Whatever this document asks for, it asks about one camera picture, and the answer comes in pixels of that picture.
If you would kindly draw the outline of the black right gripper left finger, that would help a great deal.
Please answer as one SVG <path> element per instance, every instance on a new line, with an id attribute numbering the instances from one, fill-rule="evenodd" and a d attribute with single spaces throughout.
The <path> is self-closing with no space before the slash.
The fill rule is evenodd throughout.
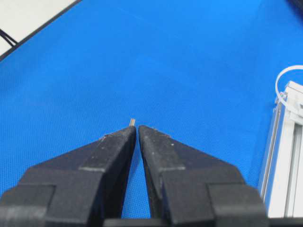
<path id="1" fill-rule="evenodd" d="M 0 199 L 3 227 L 100 227 L 122 214 L 136 129 L 34 165 Z"/>

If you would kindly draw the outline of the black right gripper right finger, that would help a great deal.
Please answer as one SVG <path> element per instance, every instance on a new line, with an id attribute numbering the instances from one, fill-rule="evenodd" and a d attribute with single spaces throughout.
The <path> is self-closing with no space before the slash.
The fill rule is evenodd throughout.
<path id="1" fill-rule="evenodd" d="M 172 227 L 267 227 L 263 202 L 238 168 L 139 127 L 152 218 Z"/>

